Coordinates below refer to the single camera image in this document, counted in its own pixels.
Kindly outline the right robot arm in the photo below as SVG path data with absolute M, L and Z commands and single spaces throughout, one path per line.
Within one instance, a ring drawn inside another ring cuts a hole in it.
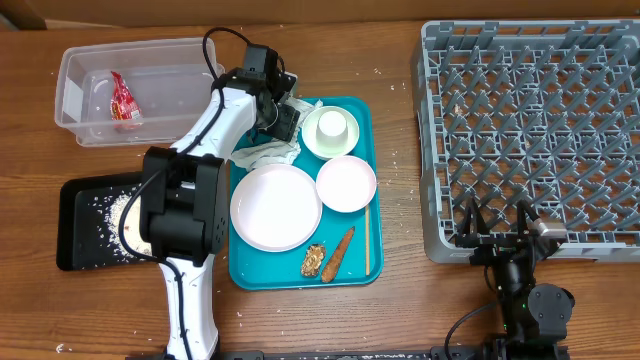
M 444 354 L 452 359 L 454 332 L 466 320 L 494 307 L 501 312 L 504 332 L 487 336 L 469 351 L 469 359 L 568 359 L 568 349 L 558 343 L 567 337 L 575 298 L 553 284 L 538 284 L 535 269 L 566 240 L 561 222 L 542 219 L 525 200 L 517 202 L 516 231 L 492 233 L 479 205 L 468 200 L 455 245 L 471 248 L 472 266 L 481 266 L 487 286 L 496 295 L 490 304 L 464 315 L 444 340 Z

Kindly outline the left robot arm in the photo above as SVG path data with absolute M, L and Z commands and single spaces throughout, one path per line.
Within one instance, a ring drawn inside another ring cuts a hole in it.
M 150 148 L 140 205 L 139 233 L 147 259 L 164 275 L 170 340 L 164 359 L 212 359 L 218 332 L 212 315 L 212 270 L 229 228 L 226 161 L 238 142 L 262 133 L 288 142 L 299 113 L 286 100 L 297 78 L 265 46 L 248 44 L 244 63 L 215 76 L 211 101 L 192 129 L 170 148 Z

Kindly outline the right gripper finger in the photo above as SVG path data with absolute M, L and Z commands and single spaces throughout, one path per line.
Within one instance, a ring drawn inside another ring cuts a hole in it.
M 537 221 L 540 219 L 533 207 L 524 199 L 517 202 L 516 205 L 517 220 L 516 230 L 519 235 L 538 235 L 539 230 Z
M 466 235 L 488 235 L 489 228 L 481 215 L 480 208 L 473 197 L 469 198 L 465 208 L 465 216 L 461 225 L 461 234 Z

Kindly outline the large white plate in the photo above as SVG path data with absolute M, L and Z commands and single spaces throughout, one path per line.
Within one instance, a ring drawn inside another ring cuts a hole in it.
M 232 192 L 231 222 L 239 237 L 266 252 L 294 249 L 319 226 L 323 204 L 314 180 L 292 165 L 272 164 L 248 173 Z

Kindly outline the red snack wrapper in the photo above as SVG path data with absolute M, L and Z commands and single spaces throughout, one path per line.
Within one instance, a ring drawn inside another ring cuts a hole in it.
M 114 128 L 119 132 L 139 128 L 143 119 L 141 109 L 130 92 L 121 74 L 111 72 L 114 90 L 110 102 L 111 118 L 115 122 Z

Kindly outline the white napkin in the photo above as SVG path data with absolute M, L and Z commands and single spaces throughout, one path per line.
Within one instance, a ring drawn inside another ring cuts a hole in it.
M 298 134 L 306 118 L 314 110 L 322 107 L 323 102 L 317 100 L 315 103 L 308 103 L 299 98 L 289 98 L 285 104 L 291 105 L 295 110 L 300 112 L 300 118 L 292 139 L 289 142 L 272 139 L 261 145 L 235 150 L 230 157 L 235 166 L 251 172 L 259 167 L 270 164 L 293 164 L 294 160 L 301 153 Z

